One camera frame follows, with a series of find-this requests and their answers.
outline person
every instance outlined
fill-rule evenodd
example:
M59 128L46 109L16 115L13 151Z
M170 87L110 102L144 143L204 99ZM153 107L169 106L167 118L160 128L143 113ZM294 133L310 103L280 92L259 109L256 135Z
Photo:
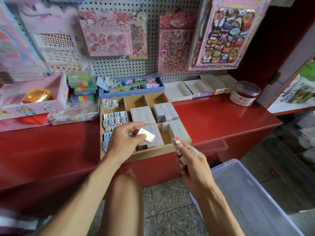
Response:
M116 127L108 149L96 169L87 177L76 194L39 233L39 236L86 236L100 202L105 198L100 236L144 236L142 188L135 178L121 175L111 180L136 146L146 138L136 134L144 123L131 122ZM223 194L215 184L204 154L194 157L179 143L177 150L187 166L177 159L189 191L197 200L209 235L244 236Z

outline transparent lid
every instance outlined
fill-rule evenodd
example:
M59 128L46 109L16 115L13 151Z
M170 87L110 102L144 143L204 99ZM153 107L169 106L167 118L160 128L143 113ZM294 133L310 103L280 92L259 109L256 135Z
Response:
M236 83L235 90L238 90L249 96L257 96L262 91L262 89L256 84L244 80L238 81Z

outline person's left hand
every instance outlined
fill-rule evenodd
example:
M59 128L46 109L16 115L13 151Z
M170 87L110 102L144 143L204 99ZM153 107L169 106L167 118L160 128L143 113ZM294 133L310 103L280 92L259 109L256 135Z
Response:
M119 166L124 163L134 152L136 146L142 143L147 137L145 134L135 137L130 137L127 134L136 135L138 133L136 127L142 126L144 126L143 122L130 122L115 127L104 158L115 159Z

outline red table top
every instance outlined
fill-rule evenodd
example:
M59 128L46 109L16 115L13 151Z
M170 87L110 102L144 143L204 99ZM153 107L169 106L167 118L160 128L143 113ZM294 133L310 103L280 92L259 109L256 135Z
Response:
M192 143L281 122L254 103L242 107L217 95L173 103ZM100 158L99 120L0 132L0 189L92 169Z

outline pink box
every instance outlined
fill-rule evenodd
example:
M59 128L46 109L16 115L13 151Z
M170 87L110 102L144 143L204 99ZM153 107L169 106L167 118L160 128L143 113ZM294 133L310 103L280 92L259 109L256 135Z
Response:
M38 103L21 103L24 95L36 88L49 90L56 99ZM53 72L52 76L44 80L4 85L0 89L0 120L63 110L68 91L66 74L60 72Z
M0 121L0 132L2 131L12 131L12 130L19 130L31 127L42 127L50 125L48 120L43 125L30 125L30 124L23 124L16 120L16 118L12 119L5 119Z

